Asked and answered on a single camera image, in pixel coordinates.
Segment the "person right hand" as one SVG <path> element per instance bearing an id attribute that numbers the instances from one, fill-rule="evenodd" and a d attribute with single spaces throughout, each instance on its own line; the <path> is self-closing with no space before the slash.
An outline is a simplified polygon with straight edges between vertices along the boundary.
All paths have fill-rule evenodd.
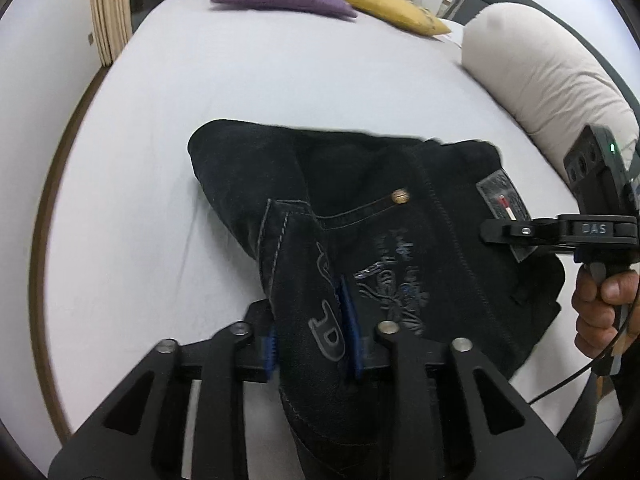
<path id="1" fill-rule="evenodd" d="M 588 268 L 578 272 L 572 297 L 577 312 L 575 346 L 585 356 L 594 359 L 614 339 L 614 308 L 630 304 L 639 285 L 639 275 L 634 270 L 616 274 L 598 285 Z"/>

